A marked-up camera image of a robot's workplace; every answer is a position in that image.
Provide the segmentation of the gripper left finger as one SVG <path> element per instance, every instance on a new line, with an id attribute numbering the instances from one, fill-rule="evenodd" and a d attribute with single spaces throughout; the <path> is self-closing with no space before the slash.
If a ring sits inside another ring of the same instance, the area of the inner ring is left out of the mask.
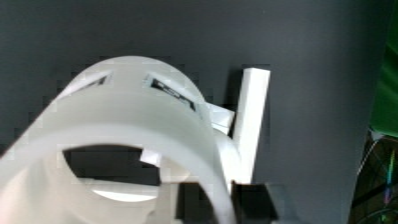
<path id="1" fill-rule="evenodd" d="M 204 224 L 207 220 L 204 193 L 197 183 L 179 184 L 175 218 L 182 224 Z"/>

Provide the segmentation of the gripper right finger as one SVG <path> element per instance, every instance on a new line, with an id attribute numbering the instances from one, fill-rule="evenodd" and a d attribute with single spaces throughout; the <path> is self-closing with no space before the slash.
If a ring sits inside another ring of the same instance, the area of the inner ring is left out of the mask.
<path id="1" fill-rule="evenodd" d="M 271 224 L 278 216 L 266 186 L 232 183 L 230 200 L 238 224 Z"/>

